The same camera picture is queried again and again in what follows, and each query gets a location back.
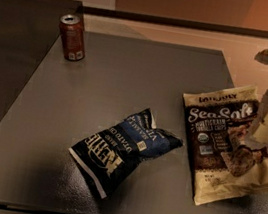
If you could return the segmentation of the blue Kettle chip bag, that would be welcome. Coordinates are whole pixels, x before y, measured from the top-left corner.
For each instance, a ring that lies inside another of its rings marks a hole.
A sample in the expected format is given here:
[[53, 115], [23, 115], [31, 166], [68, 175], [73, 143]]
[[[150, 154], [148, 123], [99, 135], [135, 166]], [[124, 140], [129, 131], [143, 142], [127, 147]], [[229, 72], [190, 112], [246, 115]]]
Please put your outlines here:
[[141, 162], [181, 146], [179, 137], [156, 127], [152, 111], [147, 108], [77, 142], [69, 152], [101, 198], [106, 198]]

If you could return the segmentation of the tan Sea Salt chip bag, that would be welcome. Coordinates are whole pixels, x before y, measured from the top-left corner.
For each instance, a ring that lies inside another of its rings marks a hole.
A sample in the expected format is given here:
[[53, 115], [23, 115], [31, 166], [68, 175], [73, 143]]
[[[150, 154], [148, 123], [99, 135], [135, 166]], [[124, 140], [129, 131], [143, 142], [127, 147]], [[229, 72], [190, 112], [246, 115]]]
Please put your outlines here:
[[258, 114], [256, 94], [247, 85], [183, 96], [197, 205], [268, 193], [268, 148], [245, 142]]

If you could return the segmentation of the red coke can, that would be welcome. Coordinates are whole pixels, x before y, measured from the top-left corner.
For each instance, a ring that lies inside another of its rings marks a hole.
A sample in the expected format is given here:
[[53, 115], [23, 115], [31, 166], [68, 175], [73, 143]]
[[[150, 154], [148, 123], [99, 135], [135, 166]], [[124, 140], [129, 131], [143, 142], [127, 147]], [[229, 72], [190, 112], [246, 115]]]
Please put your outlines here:
[[84, 27], [81, 18], [74, 14], [60, 17], [60, 37], [63, 45], [63, 55], [66, 60], [80, 61], [84, 58]]

